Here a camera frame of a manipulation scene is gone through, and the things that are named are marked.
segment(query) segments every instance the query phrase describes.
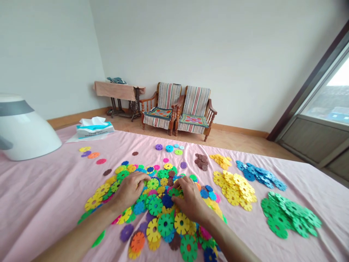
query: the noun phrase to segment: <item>tissue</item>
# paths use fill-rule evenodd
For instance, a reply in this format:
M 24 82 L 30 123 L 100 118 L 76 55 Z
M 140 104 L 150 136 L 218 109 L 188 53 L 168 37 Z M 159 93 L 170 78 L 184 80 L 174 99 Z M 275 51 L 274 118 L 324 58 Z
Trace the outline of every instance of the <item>tissue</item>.
M 80 120 L 80 123 L 81 125 L 76 126 L 76 133 L 79 139 L 114 132 L 111 122 L 105 122 L 105 118 L 99 116 L 92 119 L 83 118 Z
M 105 118 L 101 118 L 100 116 L 95 116 L 92 119 L 82 118 L 80 120 L 80 127 L 86 126 L 106 126 L 108 123 L 105 122 Z

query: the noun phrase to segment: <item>tissue box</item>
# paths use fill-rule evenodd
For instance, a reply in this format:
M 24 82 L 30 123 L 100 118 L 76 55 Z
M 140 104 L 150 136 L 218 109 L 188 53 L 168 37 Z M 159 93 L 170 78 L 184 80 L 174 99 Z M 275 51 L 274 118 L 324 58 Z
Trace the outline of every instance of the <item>tissue box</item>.
M 111 122 L 105 122 L 107 125 L 94 125 L 94 126 L 76 126 L 76 133 L 78 138 L 87 138 L 91 136 L 106 134 L 110 132 L 114 132 L 114 127 Z

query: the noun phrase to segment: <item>bed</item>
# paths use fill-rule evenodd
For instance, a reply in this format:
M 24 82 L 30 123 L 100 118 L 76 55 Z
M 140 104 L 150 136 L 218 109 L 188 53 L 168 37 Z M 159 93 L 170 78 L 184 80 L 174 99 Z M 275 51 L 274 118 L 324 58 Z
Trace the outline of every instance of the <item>bed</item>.
M 75 126 L 57 133 L 64 143 L 75 133 Z M 155 149 L 156 144 L 176 143 L 184 146 L 182 155 Z M 96 164 L 99 158 L 81 157 L 79 149 L 87 146 L 107 161 Z M 241 206 L 230 205 L 213 182 L 213 172 L 222 170 L 221 167 L 209 158 L 208 170 L 202 171 L 194 164 L 196 153 L 231 157 L 229 171 L 232 173 L 242 174 L 236 160 L 263 167 L 288 188 L 282 192 L 257 181 L 250 182 L 258 202 L 247 212 Z M 115 131 L 104 140 L 66 143 L 51 154 L 21 162 L 12 162 L 4 154 L 0 155 L 0 260 L 30 261 L 73 229 L 85 212 L 86 201 L 125 160 L 154 166 L 163 165 L 164 158 L 177 167 L 182 161 L 187 162 L 188 167 L 181 172 L 195 174 L 200 183 L 212 186 L 220 194 L 219 207 L 229 227 L 262 261 L 349 261 L 349 189 L 311 165 L 123 131 Z M 112 172 L 103 176 L 108 169 Z M 322 227 L 317 229 L 318 238 L 306 239 L 295 232 L 290 232 L 287 239 L 278 238 L 269 229 L 260 205 L 269 191 L 312 210 L 322 221 Z M 132 224 L 136 228 L 143 221 L 145 214 L 137 216 Z M 102 243 L 90 249 L 84 261 L 131 260 L 129 242 L 120 241 L 122 229 L 123 225 L 110 225 Z M 164 261 L 168 258 L 182 261 L 180 251 L 172 251 L 161 240 L 155 252 L 145 245 L 137 260 Z M 225 261 L 221 252 L 218 258 Z M 199 250 L 197 261 L 203 260 L 203 252 Z

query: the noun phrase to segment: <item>wooden armchair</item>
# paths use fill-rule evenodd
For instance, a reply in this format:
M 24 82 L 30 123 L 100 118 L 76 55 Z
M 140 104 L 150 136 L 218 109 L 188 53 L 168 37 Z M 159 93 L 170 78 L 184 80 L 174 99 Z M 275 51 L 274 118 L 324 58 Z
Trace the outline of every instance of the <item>wooden armchair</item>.
M 178 130 L 182 130 L 204 134 L 204 141 L 207 141 L 217 115 L 217 111 L 212 107 L 210 94 L 211 90 L 208 88 L 194 86 L 185 88 L 183 110 L 176 114 L 175 136 L 178 135 Z
M 157 91 L 151 98 L 141 99 L 143 130 L 145 130 L 145 124 L 149 124 L 154 127 L 169 129 L 169 135 L 171 136 L 176 114 L 180 113 L 184 101 L 184 96 L 181 96 L 181 92 L 181 85 L 159 82 Z

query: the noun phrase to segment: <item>hand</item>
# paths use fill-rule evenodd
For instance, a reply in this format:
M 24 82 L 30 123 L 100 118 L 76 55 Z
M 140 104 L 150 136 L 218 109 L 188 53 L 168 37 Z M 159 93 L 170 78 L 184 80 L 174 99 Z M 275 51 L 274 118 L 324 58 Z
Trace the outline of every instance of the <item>hand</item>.
M 132 206 L 141 195 L 144 188 L 144 180 L 151 178 L 145 173 L 134 172 L 124 178 L 119 189 L 115 192 L 110 206 L 120 215 L 124 210 Z
M 183 189 L 184 199 L 173 196 L 172 201 L 180 208 L 180 210 L 191 220 L 202 224 L 209 219 L 212 210 L 206 205 L 201 197 L 199 189 L 194 181 L 187 176 L 181 177 L 173 185 L 174 188 L 179 186 Z

